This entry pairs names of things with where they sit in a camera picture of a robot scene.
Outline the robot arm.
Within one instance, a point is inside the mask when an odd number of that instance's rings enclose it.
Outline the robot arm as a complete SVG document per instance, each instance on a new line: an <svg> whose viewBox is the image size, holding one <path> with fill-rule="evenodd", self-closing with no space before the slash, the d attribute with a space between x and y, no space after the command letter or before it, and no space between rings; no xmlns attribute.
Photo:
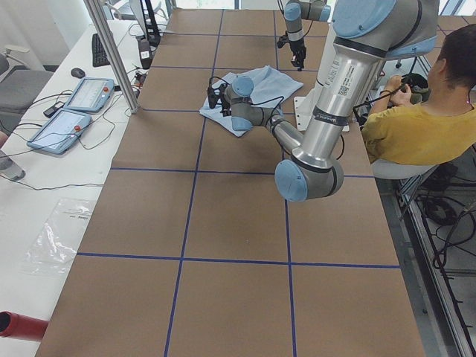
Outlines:
<svg viewBox="0 0 476 357"><path fill-rule="evenodd" d="M251 79L208 87L208 103L221 106L237 131L266 128L289 154L275 169L280 195L290 202L331 196L344 172L332 151L353 109L370 90L372 79L388 60L428 53L436 42L437 1L288 1L283 8L286 32L281 45L292 50L292 64L306 58L302 22L331 21L332 60L305 132L299 132L277 109L254 105Z"/></svg>
<svg viewBox="0 0 476 357"><path fill-rule="evenodd" d="M285 33L277 41L278 48L288 44L292 51L291 64L298 70L304 69L306 59L306 46L302 20L312 22L326 22L330 18L331 7L326 1L287 1L285 4L278 2L280 11L286 24Z"/></svg>

